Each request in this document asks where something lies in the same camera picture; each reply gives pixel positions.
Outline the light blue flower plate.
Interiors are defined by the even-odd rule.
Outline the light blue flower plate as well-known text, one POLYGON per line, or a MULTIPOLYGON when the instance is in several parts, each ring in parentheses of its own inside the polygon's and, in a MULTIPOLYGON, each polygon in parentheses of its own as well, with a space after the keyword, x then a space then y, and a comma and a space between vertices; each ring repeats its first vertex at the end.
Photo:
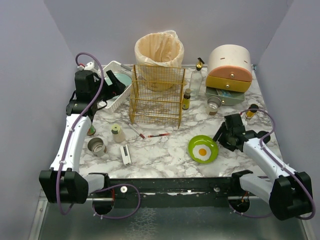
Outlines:
MULTIPOLYGON (((124 74, 124 73, 114 73, 115 77, 121 82, 123 83, 126 87, 128 87, 131 83, 132 83, 132 79, 130 76, 124 74)), ((110 78, 108 76, 106 76, 105 81, 107 83, 108 86, 112 85, 112 81, 110 80, 110 78)))

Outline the green fried egg plate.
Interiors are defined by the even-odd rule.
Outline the green fried egg plate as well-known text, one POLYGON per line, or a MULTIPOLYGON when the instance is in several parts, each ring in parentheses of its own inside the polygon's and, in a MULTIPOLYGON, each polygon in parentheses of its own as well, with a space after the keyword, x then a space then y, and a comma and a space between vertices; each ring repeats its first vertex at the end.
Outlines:
POLYGON ((200 164, 213 162, 219 154, 217 143, 207 135, 194 136, 189 141, 187 149, 190 157, 200 164))

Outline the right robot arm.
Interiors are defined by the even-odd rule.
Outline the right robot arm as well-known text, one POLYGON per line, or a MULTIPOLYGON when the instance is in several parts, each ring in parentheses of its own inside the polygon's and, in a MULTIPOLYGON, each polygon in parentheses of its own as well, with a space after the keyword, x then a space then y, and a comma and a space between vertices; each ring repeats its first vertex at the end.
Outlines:
POLYGON ((265 201, 278 220, 310 220, 316 214, 311 178, 270 151, 266 145, 270 135, 266 131, 246 130, 241 113, 224 117, 213 140, 230 151, 245 153, 268 178, 264 180, 250 170, 239 171, 232 174, 231 188, 234 192, 250 192, 265 201))

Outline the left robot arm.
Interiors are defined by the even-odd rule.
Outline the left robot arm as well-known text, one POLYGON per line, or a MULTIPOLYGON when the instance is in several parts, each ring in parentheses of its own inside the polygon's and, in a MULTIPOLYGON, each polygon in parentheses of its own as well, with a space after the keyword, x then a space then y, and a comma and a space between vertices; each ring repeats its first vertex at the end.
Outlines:
POLYGON ((98 103, 119 96, 126 89, 112 70, 106 75, 111 84, 91 70, 75 73, 75 91, 66 106, 62 142, 49 169, 39 174, 40 185, 50 203, 83 204, 89 194, 107 185, 105 173, 90 173, 86 177, 79 173, 83 144, 98 111, 98 103))

